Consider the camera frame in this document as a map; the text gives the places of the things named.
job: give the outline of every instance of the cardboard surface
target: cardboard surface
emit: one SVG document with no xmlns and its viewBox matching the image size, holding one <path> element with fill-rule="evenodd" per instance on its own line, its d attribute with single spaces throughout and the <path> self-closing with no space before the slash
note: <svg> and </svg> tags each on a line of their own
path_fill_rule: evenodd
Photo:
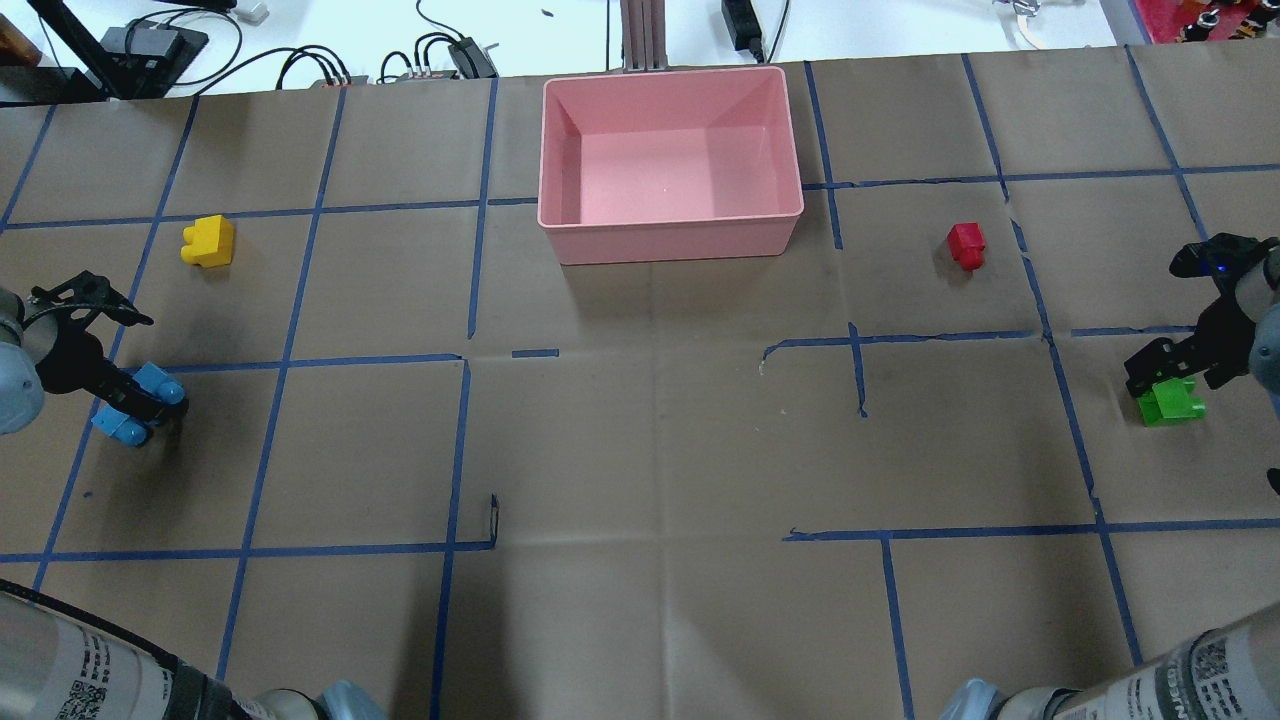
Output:
<svg viewBox="0 0 1280 720">
<path fill-rule="evenodd" d="M 1201 228 L 1280 234 L 1239 167 L 1277 53 L 788 64 L 787 251 L 618 266 L 538 227 L 536 79 L 0 111 L 0 284 L 108 275 L 156 324 L 97 337 L 192 402 L 142 450 L 84 393 L 0 438 L 0 575 L 396 719 L 1103 680 L 1276 598 L 1270 398 L 1148 429 L 1121 363 L 1213 299 L 1166 272 Z M 236 260 L 182 264 L 219 211 Z"/>
</svg>

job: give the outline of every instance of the red object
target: red object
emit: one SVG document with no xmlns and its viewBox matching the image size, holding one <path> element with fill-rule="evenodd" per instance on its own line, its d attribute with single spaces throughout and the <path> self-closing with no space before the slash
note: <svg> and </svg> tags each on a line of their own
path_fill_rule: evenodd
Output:
<svg viewBox="0 0 1280 720">
<path fill-rule="evenodd" d="M 960 263 L 961 268 L 969 272 L 977 270 L 984 261 L 982 251 L 987 249 L 987 241 L 982 237 L 982 225 L 978 223 L 951 225 L 951 232 L 947 233 L 947 247 L 951 249 L 951 259 Z"/>
<path fill-rule="evenodd" d="M 1147 27 L 1147 33 L 1152 42 L 1172 42 L 1178 38 L 1178 31 L 1196 22 L 1204 10 L 1219 8 L 1217 28 L 1208 36 L 1213 40 L 1226 40 L 1231 37 L 1235 28 L 1240 27 L 1240 20 L 1253 9 L 1253 1 L 1248 0 L 1239 5 L 1202 5 L 1199 3 L 1180 3 L 1179 0 L 1133 0 L 1133 6 L 1142 17 L 1142 24 Z"/>
</svg>

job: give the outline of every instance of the yellow block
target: yellow block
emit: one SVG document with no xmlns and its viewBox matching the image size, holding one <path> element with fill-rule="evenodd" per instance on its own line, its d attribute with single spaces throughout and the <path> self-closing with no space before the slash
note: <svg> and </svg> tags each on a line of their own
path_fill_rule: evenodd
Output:
<svg viewBox="0 0 1280 720">
<path fill-rule="evenodd" d="M 236 227 L 221 215 L 197 218 L 182 228 L 182 261 L 201 268 L 229 265 L 236 252 Z"/>
</svg>

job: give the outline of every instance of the pink plastic bin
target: pink plastic bin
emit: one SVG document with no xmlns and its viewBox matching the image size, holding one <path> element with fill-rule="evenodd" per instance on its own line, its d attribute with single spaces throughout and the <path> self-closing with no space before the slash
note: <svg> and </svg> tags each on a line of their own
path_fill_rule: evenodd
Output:
<svg viewBox="0 0 1280 720">
<path fill-rule="evenodd" d="M 786 76 L 557 78 L 538 223 L 564 265 L 778 255 L 804 209 Z"/>
</svg>

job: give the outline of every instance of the green block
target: green block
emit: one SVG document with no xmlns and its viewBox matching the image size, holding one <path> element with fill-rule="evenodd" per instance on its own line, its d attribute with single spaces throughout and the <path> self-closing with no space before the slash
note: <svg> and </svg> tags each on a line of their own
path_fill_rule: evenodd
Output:
<svg viewBox="0 0 1280 720">
<path fill-rule="evenodd" d="M 1204 416 L 1204 401 L 1192 396 L 1196 378 L 1172 378 L 1151 386 L 1138 398 L 1142 421 L 1148 428 L 1181 425 Z"/>
</svg>

